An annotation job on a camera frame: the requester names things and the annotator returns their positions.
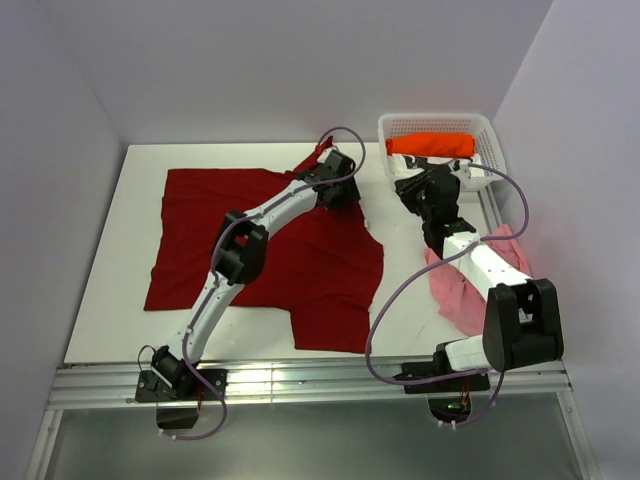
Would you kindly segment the dark red t shirt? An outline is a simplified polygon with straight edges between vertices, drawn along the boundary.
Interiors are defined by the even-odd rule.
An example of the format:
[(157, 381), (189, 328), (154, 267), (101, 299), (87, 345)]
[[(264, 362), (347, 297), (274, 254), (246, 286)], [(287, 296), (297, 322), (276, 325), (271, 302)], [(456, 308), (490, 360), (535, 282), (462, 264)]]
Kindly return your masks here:
[[(145, 310), (191, 308), (204, 285), (224, 216), (266, 202), (296, 174), (314, 166), (332, 145), (331, 139), (325, 140), (284, 173), (261, 168), (169, 170), (162, 237)], [(318, 207), (270, 240), (264, 270), (233, 303), (287, 311), (298, 350), (361, 354), (383, 257), (383, 247), (366, 229), (358, 203), (336, 210)]]

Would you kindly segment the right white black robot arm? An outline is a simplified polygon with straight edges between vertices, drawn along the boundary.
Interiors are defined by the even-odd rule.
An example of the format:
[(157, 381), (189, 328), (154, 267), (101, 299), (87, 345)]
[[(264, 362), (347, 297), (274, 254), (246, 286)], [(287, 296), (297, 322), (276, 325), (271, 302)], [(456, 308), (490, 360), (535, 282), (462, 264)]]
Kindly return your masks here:
[(472, 370), (506, 372), (555, 361), (564, 353), (556, 287), (509, 265), (459, 215), (461, 183), (469, 165), (429, 165), (394, 182), (403, 205), (422, 220), (426, 245), (482, 295), (482, 333), (442, 343), (433, 356), (433, 378), (452, 390)]

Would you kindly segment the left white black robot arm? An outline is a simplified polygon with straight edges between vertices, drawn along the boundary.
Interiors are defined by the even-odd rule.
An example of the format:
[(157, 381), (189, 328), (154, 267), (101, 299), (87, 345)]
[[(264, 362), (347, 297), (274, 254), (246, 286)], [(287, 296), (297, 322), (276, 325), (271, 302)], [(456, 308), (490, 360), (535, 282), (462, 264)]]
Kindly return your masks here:
[(209, 272), (186, 326), (152, 356), (150, 370), (164, 393), (183, 399), (200, 381), (195, 365), (231, 301), (263, 271), (269, 240), (317, 206), (332, 210), (359, 200), (355, 175), (362, 166), (332, 147), (317, 165), (296, 174), (263, 204), (225, 215)]

